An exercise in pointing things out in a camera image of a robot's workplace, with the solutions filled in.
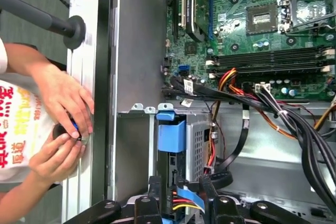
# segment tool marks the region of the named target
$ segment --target motherboard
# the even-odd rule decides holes
[[[335,96],[336,0],[167,0],[162,71],[211,88],[268,85],[276,99]]]

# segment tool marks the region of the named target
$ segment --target child's hand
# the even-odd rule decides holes
[[[52,134],[41,150],[29,161],[30,169],[42,182],[53,184],[66,179],[77,167],[85,146],[63,134],[53,140]]]

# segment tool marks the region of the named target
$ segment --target vented metal grille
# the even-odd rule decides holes
[[[203,143],[204,143],[204,131],[196,131],[194,135],[194,178],[198,178],[203,173]]]

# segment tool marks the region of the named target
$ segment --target label sticker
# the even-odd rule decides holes
[[[181,102],[181,105],[190,108],[190,106],[191,106],[191,104],[193,103],[193,101],[194,101],[194,100],[191,100],[191,99],[184,99],[184,100]]]
[[[187,94],[193,94],[194,93],[194,83],[186,79],[184,79],[183,82],[184,82],[184,92],[186,92]]]

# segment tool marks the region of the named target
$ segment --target wire bundle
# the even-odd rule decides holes
[[[273,129],[289,138],[298,140],[298,143],[302,148],[302,167],[305,176],[325,205],[330,209],[332,214],[336,216],[336,198],[328,187],[319,166],[319,163],[324,163],[326,165],[332,181],[336,184],[335,156],[330,146],[323,139],[331,136],[335,130],[330,130],[323,134],[318,132],[327,120],[329,114],[332,115],[332,118],[335,117],[336,104],[330,107],[320,120],[312,126],[301,115],[289,109],[289,104],[276,101],[267,89],[261,87],[260,91],[256,93],[252,89],[242,90],[234,87],[236,75],[237,71],[235,69],[232,69],[223,75],[219,81],[218,90],[193,83],[192,92],[190,92],[190,90],[186,92],[184,86],[185,80],[183,78],[171,76],[171,88],[163,89],[163,93],[166,95],[178,95],[192,100],[201,100],[205,102],[215,101],[215,109],[211,110],[212,122],[216,122],[215,120],[219,111],[219,106],[223,101],[240,103],[243,105],[243,110],[248,110],[249,106],[256,109]],[[265,112],[272,113],[275,117],[279,117],[284,122],[287,131],[275,125]],[[245,127],[245,134],[242,136],[244,130],[243,121],[242,133],[238,145],[229,157],[220,162],[217,166],[220,168],[219,170],[225,169],[228,164],[238,156],[243,148],[245,144],[244,139],[246,140],[248,133],[248,122],[247,125],[245,123],[245,126],[247,126]],[[212,151],[209,155],[208,165],[213,165],[215,159],[214,144],[211,143],[211,147]],[[321,153],[321,161],[318,160],[317,151]]]

